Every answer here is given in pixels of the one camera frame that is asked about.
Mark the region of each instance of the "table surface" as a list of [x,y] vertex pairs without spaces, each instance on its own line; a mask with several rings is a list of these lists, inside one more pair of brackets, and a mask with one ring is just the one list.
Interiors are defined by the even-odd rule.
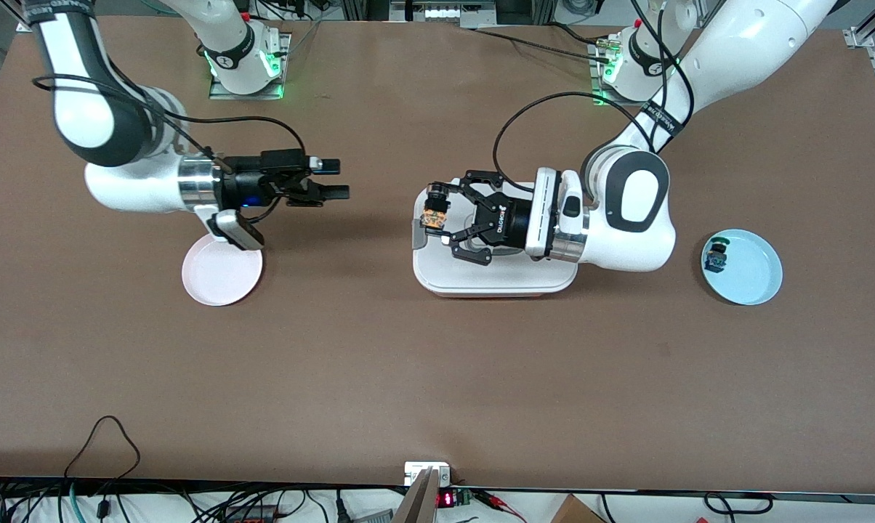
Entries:
[[[508,31],[581,50],[554,28]],[[29,83],[35,43],[17,37],[0,76],[0,474],[58,476],[115,414],[141,447],[136,477],[396,483],[404,461],[435,459],[471,485],[875,492],[875,82],[840,34],[815,34],[664,151],[664,268],[584,265],[555,295],[455,301],[411,270],[415,196],[491,168],[525,103],[588,89],[581,60],[444,24],[324,23],[284,100],[211,102],[181,20],[102,33],[191,115],[291,123],[309,153],[342,159],[352,197],[278,209],[255,292],[199,305],[180,267],[201,225],[92,200]],[[510,129],[501,163],[517,179],[574,169],[624,125],[551,102]],[[265,123],[193,133],[233,155],[291,146]],[[697,252],[729,227],[780,252],[769,304],[704,288]],[[109,424],[73,474],[131,460]]]

